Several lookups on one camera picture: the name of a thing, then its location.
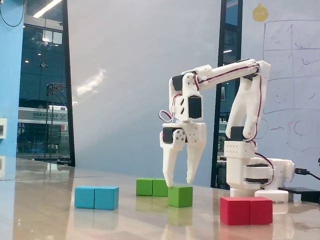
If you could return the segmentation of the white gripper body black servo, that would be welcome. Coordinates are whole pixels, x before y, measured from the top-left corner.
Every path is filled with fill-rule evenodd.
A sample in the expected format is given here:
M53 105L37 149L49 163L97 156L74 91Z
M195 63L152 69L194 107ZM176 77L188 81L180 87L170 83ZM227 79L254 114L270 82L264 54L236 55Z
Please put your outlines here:
M207 142L206 124L194 122L164 123L160 133L160 146L204 147Z

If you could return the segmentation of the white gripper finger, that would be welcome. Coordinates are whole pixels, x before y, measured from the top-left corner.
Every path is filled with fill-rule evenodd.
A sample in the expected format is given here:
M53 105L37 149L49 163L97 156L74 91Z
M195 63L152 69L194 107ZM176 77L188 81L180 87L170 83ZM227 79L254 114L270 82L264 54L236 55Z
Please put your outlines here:
M187 144L187 173L186 173L186 181L188 184L192 184L203 151L205 149L206 144L203 142L200 143L188 143Z
M173 186L177 156L184 148L185 141L186 133L182 128L164 128L161 132L162 172L168 188Z

